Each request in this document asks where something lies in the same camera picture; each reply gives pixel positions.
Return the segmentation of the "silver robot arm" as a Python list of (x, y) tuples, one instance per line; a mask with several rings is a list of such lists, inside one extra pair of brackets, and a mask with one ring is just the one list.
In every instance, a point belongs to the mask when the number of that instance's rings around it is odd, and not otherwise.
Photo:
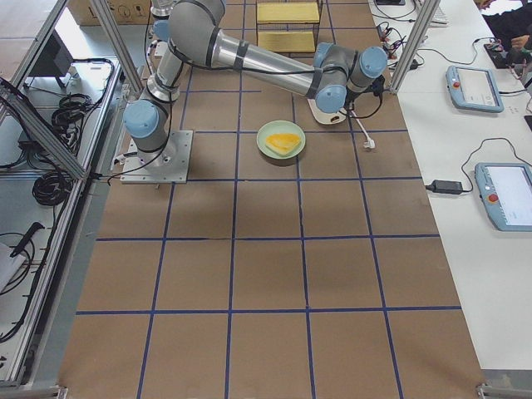
[(169, 18), (174, 6), (173, 0), (151, 0), (150, 14), (154, 18), (153, 33), (163, 42), (169, 39)]
[(226, 35), (219, 24), (223, 1), (177, 1), (164, 21), (167, 48), (137, 101), (123, 114), (137, 151), (137, 171), (161, 182), (183, 180), (188, 168), (190, 134), (170, 128), (173, 104), (187, 67), (229, 70), (250, 75), (311, 100), (325, 114), (347, 111), (387, 66), (380, 47), (361, 52), (321, 42), (312, 65)]

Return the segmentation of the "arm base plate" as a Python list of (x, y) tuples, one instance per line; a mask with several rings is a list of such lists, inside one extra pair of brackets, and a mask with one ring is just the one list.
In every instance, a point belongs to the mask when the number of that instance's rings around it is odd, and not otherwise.
[(187, 182), (193, 131), (170, 133), (167, 146), (162, 154), (146, 154), (137, 150), (130, 139), (129, 151), (136, 155), (127, 157), (123, 174), (119, 176), (124, 184), (184, 184)]

